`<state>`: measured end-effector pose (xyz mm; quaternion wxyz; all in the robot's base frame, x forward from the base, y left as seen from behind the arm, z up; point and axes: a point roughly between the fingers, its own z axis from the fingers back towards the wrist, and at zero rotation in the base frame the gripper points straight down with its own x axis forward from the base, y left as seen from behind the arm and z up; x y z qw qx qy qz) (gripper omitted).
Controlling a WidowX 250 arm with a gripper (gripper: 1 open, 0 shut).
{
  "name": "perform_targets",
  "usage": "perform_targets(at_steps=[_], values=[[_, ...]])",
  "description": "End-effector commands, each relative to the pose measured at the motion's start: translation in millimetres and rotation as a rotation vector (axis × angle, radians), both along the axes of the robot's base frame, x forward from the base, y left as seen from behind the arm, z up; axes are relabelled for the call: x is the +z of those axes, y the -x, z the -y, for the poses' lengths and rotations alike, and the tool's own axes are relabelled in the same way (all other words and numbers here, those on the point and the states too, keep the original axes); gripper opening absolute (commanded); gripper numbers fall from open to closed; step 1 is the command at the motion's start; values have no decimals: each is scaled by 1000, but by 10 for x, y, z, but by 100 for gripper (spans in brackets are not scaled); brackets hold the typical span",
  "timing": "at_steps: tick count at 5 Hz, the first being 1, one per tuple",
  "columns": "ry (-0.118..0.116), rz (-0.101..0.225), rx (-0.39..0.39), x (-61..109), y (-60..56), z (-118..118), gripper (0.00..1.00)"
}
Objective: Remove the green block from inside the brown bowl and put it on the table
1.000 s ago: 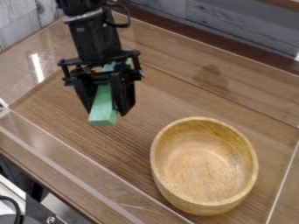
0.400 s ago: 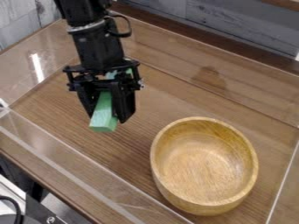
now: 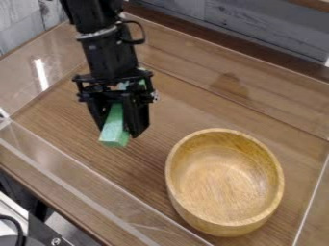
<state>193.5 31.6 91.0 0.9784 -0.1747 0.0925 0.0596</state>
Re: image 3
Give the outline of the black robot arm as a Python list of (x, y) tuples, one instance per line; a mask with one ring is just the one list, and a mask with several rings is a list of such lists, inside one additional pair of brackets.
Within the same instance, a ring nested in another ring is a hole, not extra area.
[(131, 36), (133, 20), (125, 18), (123, 0), (59, 0), (75, 26), (90, 72), (72, 78), (79, 100), (87, 104), (103, 129), (115, 106), (130, 136), (149, 128), (149, 105), (155, 101), (153, 72), (139, 66), (135, 47), (146, 43)]

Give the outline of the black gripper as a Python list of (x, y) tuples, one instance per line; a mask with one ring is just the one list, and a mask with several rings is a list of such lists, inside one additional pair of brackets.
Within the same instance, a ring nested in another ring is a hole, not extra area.
[(139, 66), (135, 51), (146, 37), (133, 38), (129, 23), (78, 25), (76, 29), (90, 69), (74, 78), (79, 100), (87, 104), (99, 130), (103, 130), (112, 102), (123, 103), (125, 128), (137, 138), (149, 128), (149, 104), (155, 101), (153, 73)]

